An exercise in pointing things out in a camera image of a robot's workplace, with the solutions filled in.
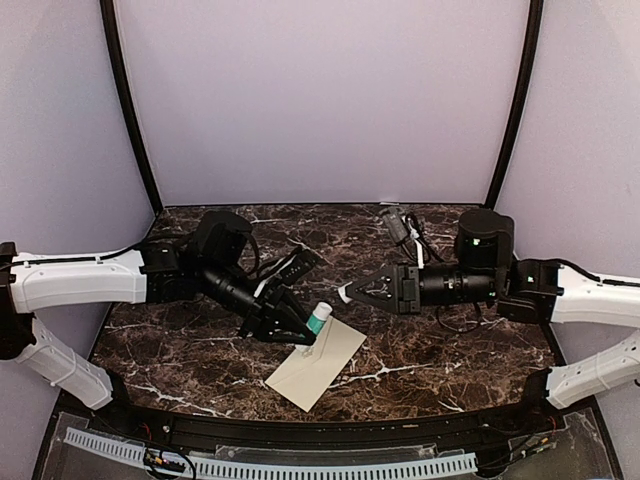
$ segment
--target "white wall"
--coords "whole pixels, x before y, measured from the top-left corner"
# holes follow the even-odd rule
[[[522,127],[498,209],[521,257],[640,277],[640,3],[546,2]],[[627,329],[556,328],[568,360]],[[628,479],[640,479],[640,389],[599,396]]]
[[[117,4],[165,204],[484,201],[528,0]]]
[[[152,221],[109,65],[99,3],[0,2],[0,241],[116,249]],[[86,355],[105,305],[39,315]],[[31,478],[58,391],[0,362],[0,479]]]

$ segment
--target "robotic arm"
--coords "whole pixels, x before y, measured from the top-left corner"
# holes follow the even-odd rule
[[[396,208],[383,216],[392,239],[415,239]],[[571,262],[513,258],[514,223],[478,209],[460,216],[458,262],[395,264],[340,289],[343,301],[367,303],[395,314],[425,306],[486,302],[520,323],[592,322],[640,328],[640,279],[589,273]],[[640,375],[640,331],[580,362],[532,374],[525,394],[566,408]]]
[[[15,360],[97,410],[126,389],[113,372],[79,357],[56,338],[33,312],[59,305],[126,302],[167,303],[202,293],[244,321],[242,337],[263,342],[312,345],[309,317],[291,290],[317,257],[295,249],[258,268],[251,224],[231,212],[208,212],[188,242],[151,241],[119,252],[83,256],[18,254],[0,245],[0,360]],[[239,265],[250,242],[256,264]]]

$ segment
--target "white perforated rail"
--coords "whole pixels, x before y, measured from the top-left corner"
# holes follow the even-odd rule
[[[71,427],[67,429],[64,441],[113,461],[144,468],[142,463],[144,447],[141,444],[111,439]],[[168,460],[184,464],[184,460],[178,455],[166,453],[164,456]],[[197,477],[202,480],[420,480],[446,478],[477,471],[474,453],[414,462],[340,467],[259,465],[224,462],[195,456],[189,458],[196,467]],[[188,467],[183,477],[191,477]]]

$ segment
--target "brown marble table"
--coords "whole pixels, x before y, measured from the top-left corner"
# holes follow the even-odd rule
[[[413,205],[435,248],[452,259],[458,216],[471,206]],[[189,232],[214,207],[165,210],[152,233]],[[263,260],[296,245],[322,262],[295,291],[311,310],[318,301],[367,335],[351,362],[309,413],[264,383],[293,347],[236,337],[241,319],[203,298],[164,305],[119,304],[93,360],[124,378],[136,404],[247,420],[364,421],[479,410],[516,402],[531,372],[553,364],[537,326],[509,323],[483,310],[468,334],[440,327],[433,309],[397,317],[367,305],[344,305],[336,288],[403,260],[377,218],[378,205],[242,206]],[[462,326],[475,316],[456,307],[443,320]]]

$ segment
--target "beige paper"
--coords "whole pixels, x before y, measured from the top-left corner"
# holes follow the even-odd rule
[[[349,359],[365,335],[329,317],[313,350],[294,350],[267,379],[266,384],[305,412],[311,410]]]

